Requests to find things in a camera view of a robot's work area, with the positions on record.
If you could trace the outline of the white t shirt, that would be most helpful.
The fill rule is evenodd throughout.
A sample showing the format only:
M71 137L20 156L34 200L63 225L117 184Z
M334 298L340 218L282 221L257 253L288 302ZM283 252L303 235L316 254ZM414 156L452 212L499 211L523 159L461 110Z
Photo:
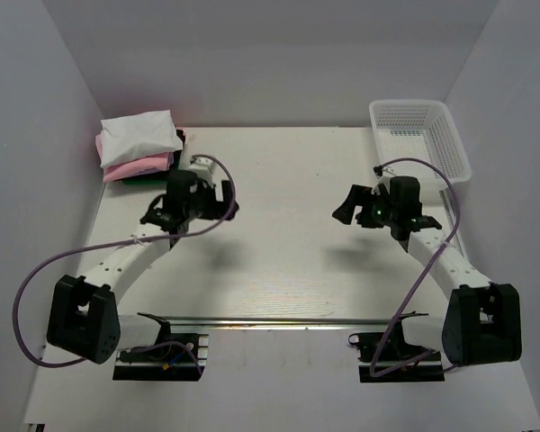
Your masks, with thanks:
M183 149L169 110L105 119L101 124L102 168Z

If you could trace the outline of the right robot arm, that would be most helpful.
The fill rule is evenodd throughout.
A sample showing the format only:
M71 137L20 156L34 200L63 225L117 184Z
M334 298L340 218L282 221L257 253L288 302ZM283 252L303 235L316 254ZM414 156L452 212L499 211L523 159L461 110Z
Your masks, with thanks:
M401 314L388 336L390 351L407 359L420 348L441 352L453 365L517 361L522 354L520 299L509 283L494 283L455 247L442 225L423 212L419 181L397 176L385 184L354 184L333 211L345 225L389 229L448 299L444 317Z

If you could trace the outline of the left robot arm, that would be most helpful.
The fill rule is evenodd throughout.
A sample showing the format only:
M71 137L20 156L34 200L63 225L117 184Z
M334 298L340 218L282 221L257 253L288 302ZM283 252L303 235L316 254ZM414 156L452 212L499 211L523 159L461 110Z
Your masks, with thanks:
M176 170L129 239L114 246L90 270L58 280L50 306L48 343L98 365L121 351L146 352L154 359L167 356L173 339L164 322L148 314L121 315L118 306L157 260L180 239L192 236L192 221L210 221L217 227L234 217L239 206L233 179L222 180L220 189L218 199L217 188L206 174Z

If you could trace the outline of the pink folded t shirt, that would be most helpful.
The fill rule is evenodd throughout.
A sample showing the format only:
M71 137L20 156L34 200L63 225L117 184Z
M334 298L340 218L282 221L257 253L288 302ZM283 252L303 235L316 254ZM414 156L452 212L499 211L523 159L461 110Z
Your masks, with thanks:
M103 182L111 183L134 176L165 172L168 156L169 153L161 153L109 166L103 169Z

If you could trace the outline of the green folded t shirt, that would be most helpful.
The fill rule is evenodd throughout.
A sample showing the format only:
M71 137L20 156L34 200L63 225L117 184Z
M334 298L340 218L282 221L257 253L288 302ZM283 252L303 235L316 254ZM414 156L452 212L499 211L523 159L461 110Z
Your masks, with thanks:
M166 180L162 178L127 178L121 181L124 185L129 186L156 186L163 185Z

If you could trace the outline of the white plastic basket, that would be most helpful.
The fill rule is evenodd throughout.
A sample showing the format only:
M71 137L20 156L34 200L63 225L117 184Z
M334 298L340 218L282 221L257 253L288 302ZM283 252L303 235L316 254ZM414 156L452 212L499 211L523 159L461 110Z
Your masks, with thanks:
M453 184L464 183L472 169L454 120L446 105L421 99L389 99L370 103L373 140L381 164L391 162L396 176L414 176L425 192L440 191L446 183L424 160Z

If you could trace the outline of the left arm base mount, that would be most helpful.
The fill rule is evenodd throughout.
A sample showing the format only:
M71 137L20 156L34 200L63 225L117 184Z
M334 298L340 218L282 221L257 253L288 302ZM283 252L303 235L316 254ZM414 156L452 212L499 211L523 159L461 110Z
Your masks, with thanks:
M152 350L121 351L115 360L116 382L197 383L205 371L209 335L198 332L166 333Z

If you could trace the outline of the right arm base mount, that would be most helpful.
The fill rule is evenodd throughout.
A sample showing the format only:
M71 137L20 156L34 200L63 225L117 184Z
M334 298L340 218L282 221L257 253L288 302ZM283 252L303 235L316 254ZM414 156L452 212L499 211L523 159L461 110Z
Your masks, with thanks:
M440 383L445 380L441 355L433 353L417 362L403 366L401 369L374 378L370 374L370 365L382 332L352 333L348 336L348 344L358 353L358 372L360 383ZM391 367L399 362L419 356L426 351L424 347L411 346L403 341L403 337L390 336L379 356L374 370Z

